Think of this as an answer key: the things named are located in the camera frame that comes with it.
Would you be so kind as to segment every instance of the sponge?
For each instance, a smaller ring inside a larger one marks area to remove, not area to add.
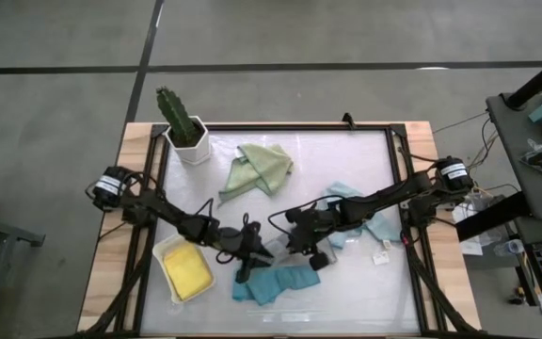
[[[187,300],[213,283],[213,276],[198,250],[184,243],[164,258],[165,269],[181,300]]]

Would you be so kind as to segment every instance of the green cloth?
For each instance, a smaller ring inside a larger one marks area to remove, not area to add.
[[[279,145],[269,148],[254,144],[238,146],[244,156],[233,159],[225,188],[218,192],[221,202],[226,202],[254,187],[266,195],[275,194],[283,185],[286,175],[292,172],[294,162]]]

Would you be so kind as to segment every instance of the blue cloth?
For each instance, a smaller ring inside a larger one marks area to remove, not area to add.
[[[298,290],[319,282],[319,275],[308,265],[254,268],[247,282],[233,282],[232,297],[237,301],[254,299],[262,306],[288,288]]]
[[[327,195],[340,195],[346,198],[363,196],[359,191],[341,183],[334,182],[330,187],[326,188],[323,193],[323,196]],[[324,201],[317,203],[318,209],[327,209],[327,202],[333,202],[339,198],[330,198]],[[400,241],[401,237],[399,236],[398,230],[396,230],[391,223],[381,214],[376,213],[371,220],[366,221],[355,230],[350,230],[348,232],[334,232],[327,239],[332,247],[337,249],[342,249],[346,243],[346,239],[349,237],[358,237],[361,236],[362,230],[366,229],[369,231],[377,240],[389,240],[389,241]]]

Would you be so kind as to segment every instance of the gray floor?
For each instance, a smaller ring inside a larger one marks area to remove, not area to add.
[[[0,67],[135,66],[153,4],[0,1]],[[542,60],[542,0],[167,0],[158,28],[151,65]],[[347,111],[438,129],[537,71],[148,74],[135,120],[161,120],[154,90],[167,85],[205,121],[336,121]],[[0,219],[47,233],[11,266],[0,338],[75,329],[101,221],[83,189],[115,160],[135,79],[0,75]],[[435,134],[439,153],[474,157],[484,120]],[[515,183],[499,143],[473,174],[482,186]],[[513,270],[470,279],[485,330],[542,338],[538,310],[504,302]]]

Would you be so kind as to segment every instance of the wooden board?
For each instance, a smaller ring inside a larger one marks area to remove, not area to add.
[[[261,124],[278,124],[281,122],[261,122]],[[315,122],[335,124],[336,122]],[[438,153],[432,136],[430,123],[427,121],[395,121],[395,122],[359,122],[359,124],[389,124],[404,123],[407,130],[409,149],[412,153],[429,158],[438,158]],[[148,142],[150,140],[151,123],[129,123],[124,133],[118,165],[131,170],[143,170]],[[154,168],[158,168],[160,154],[154,157]],[[403,158],[399,155],[399,164]],[[425,170],[430,163],[413,159],[414,170]],[[405,176],[404,166],[399,166],[402,176]],[[442,213],[441,218],[452,220],[450,213]],[[110,213],[105,216],[102,233],[120,224],[120,213]],[[456,310],[476,329],[480,329],[480,320],[470,287],[468,271],[463,260],[457,232],[453,226],[434,223],[428,228],[428,237],[432,249],[433,260],[438,276],[438,284]],[[81,311],[78,330],[88,329],[108,307],[114,296],[120,290],[122,275],[127,258],[127,250],[131,238],[130,226],[123,227],[103,239],[96,249],[93,266],[88,282],[83,309]],[[425,287],[423,298],[431,329],[436,328],[436,319],[432,300]],[[136,288],[130,300],[132,305]],[[125,328],[130,329],[133,319],[133,307],[127,310]]]

